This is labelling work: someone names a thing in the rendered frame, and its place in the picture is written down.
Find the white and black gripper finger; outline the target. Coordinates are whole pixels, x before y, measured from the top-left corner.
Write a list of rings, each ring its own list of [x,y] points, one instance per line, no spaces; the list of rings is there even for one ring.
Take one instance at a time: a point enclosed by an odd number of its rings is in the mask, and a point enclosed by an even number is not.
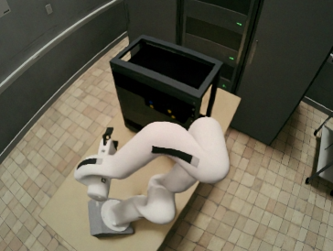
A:
[[[113,144],[114,144],[116,151],[117,151],[118,143],[119,143],[118,140],[113,140]]]
[[[111,134],[112,133],[113,133],[113,127],[107,127],[105,133],[102,135],[102,142],[103,142],[104,146],[107,145],[106,140],[111,139]],[[109,136],[109,139],[106,139],[107,136]]]

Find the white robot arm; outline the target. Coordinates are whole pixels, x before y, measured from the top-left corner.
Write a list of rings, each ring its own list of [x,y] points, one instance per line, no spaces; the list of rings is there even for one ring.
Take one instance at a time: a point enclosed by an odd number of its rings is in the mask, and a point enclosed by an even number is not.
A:
[[[112,179],[126,179],[159,156],[168,156],[176,164],[164,176],[155,175],[150,179],[147,197],[135,195],[120,203],[107,201]],[[91,199],[105,202],[102,206],[104,223],[111,230],[121,232],[130,222],[142,218],[154,224],[169,224],[176,214],[174,191],[184,192],[198,180],[220,182],[228,175],[229,168],[220,124],[211,117],[201,117],[188,131],[174,123],[151,123],[115,155],[85,158],[75,169],[74,178],[88,187],[87,195]]]

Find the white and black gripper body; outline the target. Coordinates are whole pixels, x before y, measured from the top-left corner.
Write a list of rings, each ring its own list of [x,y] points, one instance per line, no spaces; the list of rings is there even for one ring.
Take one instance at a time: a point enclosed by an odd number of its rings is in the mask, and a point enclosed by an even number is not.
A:
[[[115,155],[115,153],[116,149],[111,139],[109,139],[106,146],[103,145],[101,140],[98,155]]]

